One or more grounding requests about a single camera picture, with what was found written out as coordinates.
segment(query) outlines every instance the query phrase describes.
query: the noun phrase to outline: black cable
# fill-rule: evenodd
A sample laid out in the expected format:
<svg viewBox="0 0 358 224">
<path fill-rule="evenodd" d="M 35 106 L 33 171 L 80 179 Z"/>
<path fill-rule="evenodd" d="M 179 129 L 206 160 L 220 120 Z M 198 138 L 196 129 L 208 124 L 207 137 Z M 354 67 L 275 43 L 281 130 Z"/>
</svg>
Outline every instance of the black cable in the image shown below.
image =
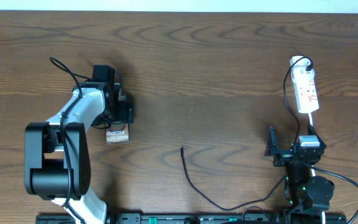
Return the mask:
<svg viewBox="0 0 358 224">
<path fill-rule="evenodd" d="M 77 214 L 72 207 L 69 204 L 69 201 L 71 199 L 71 194 L 72 194 L 72 188 L 73 188 L 73 177 L 71 174 L 71 160 L 70 160 L 70 153 L 68 152 L 68 146 L 67 146 L 67 142 L 66 142 L 66 132 L 65 132 L 65 127 L 64 127 L 64 121 L 67 118 L 67 115 L 69 114 L 70 110 L 77 104 L 77 102 L 82 98 L 82 89 L 80 87 L 80 84 L 78 83 L 78 80 L 75 78 L 75 75 L 73 72 L 71 72 L 70 69 L 68 69 L 66 67 L 66 65 L 64 65 L 63 63 L 61 63 L 59 60 L 50 57 L 49 60 L 58 68 L 62 69 L 62 67 L 64 69 L 62 69 L 63 71 L 69 73 L 71 75 L 71 77 L 73 77 L 77 88 L 78 88 L 78 96 L 77 98 L 67 107 L 67 109 L 65 111 L 62 112 L 62 117 L 60 118 L 60 137 L 63 143 L 63 151 L 64 151 L 64 155 L 65 155 L 65 161 L 66 161 L 66 165 L 67 165 L 67 172 L 68 172 L 68 187 L 67 187 L 67 196 L 66 196 L 66 200 L 65 202 L 62 204 L 63 208 L 68 209 L 69 211 L 71 211 L 71 214 L 73 214 L 74 217 L 76 217 L 77 219 L 80 220 L 81 223 L 85 224 L 85 221 L 81 218 L 81 216 L 79 216 L 79 214 Z"/>
<path fill-rule="evenodd" d="M 285 104 L 285 107 L 286 107 L 287 110 L 291 113 L 291 115 L 295 118 L 296 123 L 298 124 L 298 130 L 296 131 L 295 139 L 294 139 L 294 141 L 293 141 L 294 144 L 296 143 L 296 139 L 298 138 L 299 130 L 300 130 L 301 125 L 300 125 L 300 123 L 299 123 L 299 119 L 296 117 L 295 113 L 292 111 L 292 109 L 291 109 L 291 108 L 288 106 L 288 104 L 287 104 L 287 93 L 286 93 L 286 91 L 285 91 L 285 81 L 287 80 L 288 74 L 291 72 L 291 69 L 294 67 L 294 65 L 296 65 L 300 60 L 302 60 L 302 59 L 304 59 L 304 58 L 310 60 L 310 65 L 307 66 L 306 71 L 307 71 L 307 70 L 311 70 L 311 69 L 313 68 L 313 61 L 312 61 L 310 58 L 303 56 L 302 58 L 298 59 L 297 61 L 295 61 L 295 62 L 290 66 L 290 69 L 288 69 L 287 74 L 285 75 L 285 78 L 284 78 L 284 82 L 283 82 L 284 104 Z"/>
<path fill-rule="evenodd" d="M 121 77 L 120 73 L 117 71 L 115 71 L 115 74 L 118 76 L 118 79 L 119 79 L 119 88 L 117 90 L 114 89 L 114 94 L 116 91 L 120 91 L 122 89 L 122 77 Z M 100 130 L 109 129 L 109 128 L 111 128 L 111 123 L 112 123 L 113 119 L 114 119 L 114 116 L 109 117 L 109 115 L 105 115 L 104 111 L 103 111 L 102 118 L 100 120 L 98 120 L 99 121 L 98 123 L 93 122 L 91 124 L 91 127 L 100 129 Z"/>
<path fill-rule="evenodd" d="M 273 189 L 270 191 L 270 193 L 265 197 L 265 198 L 262 198 L 262 199 L 258 199 L 258 200 L 253 200 L 251 202 L 246 202 L 246 203 L 243 203 L 241 205 L 238 205 L 234 208 L 222 208 L 220 207 L 218 204 L 216 204 L 215 202 L 213 202 L 211 199 L 209 199 L 207 196 L 205 196 L 203 193 L 201 193 L 194 185 L 193 183 L 191 183 L 191 180 L 189 178 L 189 174 L 187 173 L 187 168 L 186 168 L 186 162 L 185 162 L 185 153 L 183 152 L 183 146 L 180 148 L 180 155 L 181 155 L 181 161 L 183 163 L 183 171 L 185 172 L 185 177 L 186 177 L 186 180 L 187 182 L 189 183 L 190 187 L 195 190 L 198 194 L 200 194 L 203 198 L 205 198 L 205 200 L 207 200 L 209 203 L 213 204 L 215 207 L 217 207 L 218 209 L 220 210 L 223 210 L 225 212 L 230 212 L 230 211 L 233 211 L 233 210 L 236 210 L 238 208 L 241 208 L 241 207 L 244 207 L 246 205 L 250 205 L 252 203 L 257 203 L 257 202 L 263 202 L 263 201 L 266 201 L 274 192 L 274 190 L 281 184 L 281 182 L 283 182 L 283 180 L 285 179 L 285 176 L 283 176 L 278 182 L 277 184 L 273 187 Z"/>
<path fill-rule="evenodd" d="M 349 183 L 355 185 L 355 186 L 358 188 L 358 183 L 355 182 L 355 181 L 353 181 L 353 180 L 351 180 L 351 179 L 349 179 L 349 178 L 347 178 L 347 177 L 344 177 L 344 176 L 342 176 L 342 175 L 339 175 L 339 174 L 336 174 L 336 173 L 333 173 L 333 172 L 330 172 L 330 171 L 327 171 L 327 170 L 320 169 L 320 168 L 318 168 L 318 167 L 309 165 L 309 164 L 307 164 L 307 163 L 305 163 L 305 162 L 303 162 L 303 163 L 304 163 L 307 167 L 309 167 L 310 169 L 317 170 L 317 171 L 322 172 L 322 173 L 324 173 L 324 174 L 332 175 L 332 176 L 337 177 L 337 178 L 342 179 L 342 180 L 346 180 L 346 181 L 348 181 Z M 357 209 L 357 211 L 355 212 L 355 214 L 353 215 L 353 217 L 348 221 L 347 224 L 351 224 L 351 223 L 357 218 L 357 216 L 358 216 L 358 209 Z"/>
<path fill-rule="evenodd" d="M 70 75 L 74 75 L 76 77 L 80 77 L 80 78 L 85 78 L 86 80 L 88 81 L 91 81 L 92 79 L 90 77 L 86 77 L 86 76 L 83 76 L 83 75 L 79 75 L 79 74 L 76 74 L 76 73 L 73 73 L 71 72 L 64 64 L 62 64 L 61 62 L 59 62 L 57 59 L 53 58 L 53 57 L 50 57 L 49 58 L 50 62 L 52 62 L 56 67 L 58 67 L 60 70 L 63 70 L 64 72 L 67 72 L 67 73 L 70 73 Z"/>
<path fill-rule="evenodd" d="M 265 211 L 264 211 L 263 209 L 261 209 L 259 206 L 256 206 L 256 205 L 249 206 L 247 209 L 245 209 L 244 212 L 243 212 L 242 215 L 241 215 L 241 220 L 244 221 L 244 220 L 246 219 L 245 215 L 247 214 L 247 212 L 248 212 L 248 210 L 249 210 L 250 208 L 258 208 L 260 211 L 262 211 L 262 213 L 266 216 L 266 218 L 267 218 L 268 220 L 270 220 L 270 218 L 266 215 Z"/>
</svg>

